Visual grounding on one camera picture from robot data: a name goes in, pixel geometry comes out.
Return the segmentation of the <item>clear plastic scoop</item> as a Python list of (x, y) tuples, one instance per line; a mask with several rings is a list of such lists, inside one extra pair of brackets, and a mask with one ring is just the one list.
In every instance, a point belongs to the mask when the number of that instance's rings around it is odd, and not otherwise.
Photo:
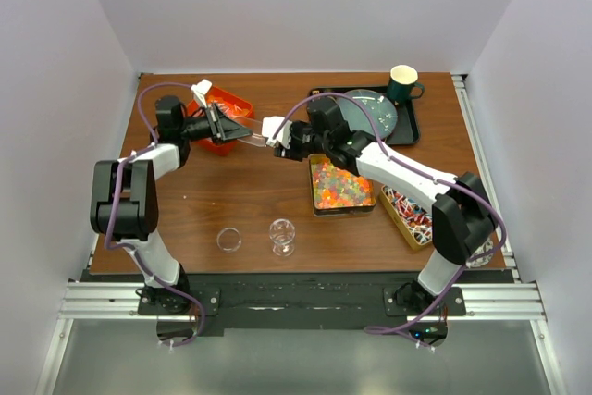
[(258, 148), (267, 146), (267, 137), (264, 135), (263, 122), (247, 117), (237, 117), (234, 122), (237, 128), (230, 131), (230, 136), (235, 141), (244, 142)]

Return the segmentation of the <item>black tin of star candies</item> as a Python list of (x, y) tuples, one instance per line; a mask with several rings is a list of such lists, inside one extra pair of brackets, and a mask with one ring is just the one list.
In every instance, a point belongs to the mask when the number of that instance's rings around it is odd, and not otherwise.
[(335, 167), (321, 154), (309, 158), (313, 212), (316, 216), (371, 213), (376, 206), (373, 183)]

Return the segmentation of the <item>clear glass jar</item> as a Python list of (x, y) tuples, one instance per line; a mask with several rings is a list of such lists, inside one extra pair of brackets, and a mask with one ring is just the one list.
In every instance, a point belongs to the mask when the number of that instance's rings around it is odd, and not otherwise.
[(269, 238), (272, 241), (272, 252), (278, 256), (287, 257), (295, 250), (295, 226), (285, 218), (277, 219), (270, 224)]

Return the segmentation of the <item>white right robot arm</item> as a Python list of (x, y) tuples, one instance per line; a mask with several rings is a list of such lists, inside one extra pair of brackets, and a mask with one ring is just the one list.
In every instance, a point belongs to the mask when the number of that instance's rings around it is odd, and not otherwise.
[(476, 250), (502, 228), (501, 217), (478, 176), (435, 170), (387, 147), (377, 130), (351, 130), (337, 98), (338, 93), (319, 93), (301, 100), (306, 122), (290, 115), (264, 118), (266, 143), (276, 156), (293, 160), (322, 153), (336, 167), (390, 187), (432, 216), (435, 251), (412, 292), (414, 308), (431, 315), (444, 304), (444, 293), (466, 264), (477, 259)]

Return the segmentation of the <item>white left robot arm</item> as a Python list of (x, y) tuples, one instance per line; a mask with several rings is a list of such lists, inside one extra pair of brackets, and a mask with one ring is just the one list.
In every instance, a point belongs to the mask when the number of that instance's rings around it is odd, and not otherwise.
[(181, 265), (157, 229), (156, 182), (185, 166), (192, 142), (209, 139), (226, 144), (253, 135), (241, 120), (228, 117), (216, 104), (203, 104), (202, 110), (190, 115), (178, 97), (161, 97), (155, 105), (151, 143), (124, 158), (99, 161), (93, 171), (93, 231), (105, 237), (107, 250), (128, 253), (146, 286), (162, 288), (158, 301), (171, 314), (190, 307), (191, 291), (180, 284)]

